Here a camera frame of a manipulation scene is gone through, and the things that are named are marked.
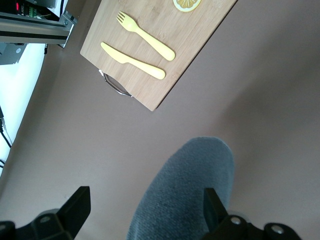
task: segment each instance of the cutting board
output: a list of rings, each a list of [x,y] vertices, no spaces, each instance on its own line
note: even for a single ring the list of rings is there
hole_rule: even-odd
[[[195,10],[181,12],[173,0],[102,0],[80,53],[154,111],[236,1],[202,0]],[[116,19],[119,11],[173,49],[175,59],[167,61],[138,34],[125,30]],[[158,80],[129,63],[118,63],[101,48],[101,42],[163,69],[165,78]]]

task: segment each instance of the fork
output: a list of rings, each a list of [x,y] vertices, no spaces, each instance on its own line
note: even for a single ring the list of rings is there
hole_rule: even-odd
[[[144,30],[142,30],[135,20],[122,11],[119,11],[116,19],[118,22],[129,32],[135,32],[139,34],[144,40],[146,40],[159,54],[161,54],[168,61],[175,59],[176,54],[169,47],[164,45],[158,39],[154,38]]]

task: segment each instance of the blue towel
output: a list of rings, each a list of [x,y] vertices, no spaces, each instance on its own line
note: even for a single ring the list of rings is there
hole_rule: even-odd
[[[205,188],[214,188],[224,207],[230,200],[234,160],[215,137],[188,141],[163,165],[139,203],[127,240],[200,240],[209,232]]]

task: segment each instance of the knife handle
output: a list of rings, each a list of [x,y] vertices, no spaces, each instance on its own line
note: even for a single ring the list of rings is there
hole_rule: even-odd
[[[156,79],[164,79],[166,76],[165,71],[163,71],[162,69],[155,67],[155,66],[151,66],[147,63],[144,63],[142,61],[138,61],[134,58],[129,58],[128,62],[131,63],[132,65],[136,66],[137,68],[141,69],[142,71],[146,72],[147,74],[155,77]]]
[[[135,32],[139,34],[144,40],[146,40],[148,44],[150,44],[165,59],[167,59],[168,61],[172,61],[173,59],[175,59],[175,52],[166,45],[164,45],[162,42],[160,42],[158,39],[154,38],[149,33],[145,32],[139,27],[136,29]]]

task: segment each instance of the metal handle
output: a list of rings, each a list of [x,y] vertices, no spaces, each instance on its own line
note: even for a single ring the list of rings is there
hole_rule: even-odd
[[[107,84],[109,84],[109,86],[112,87],[118,94],[120,94],[120,95],[125,95],[125,96],[129,96],[129,97],[133,98],[133,96],[132,96],[130,93],[128,93],[127,91],[123,91],[123,90],[119,89],[116,85],[114,85],[114,84],[110,81],[109,76],[108,76],[107,74],[105,74],[105,73],[104,73],[103,71],[101,71],[100,69],[99,69],[99,72],[100,72],[100,74],[102,75],[102,77],[104,78],[105,82],[106,82]]]

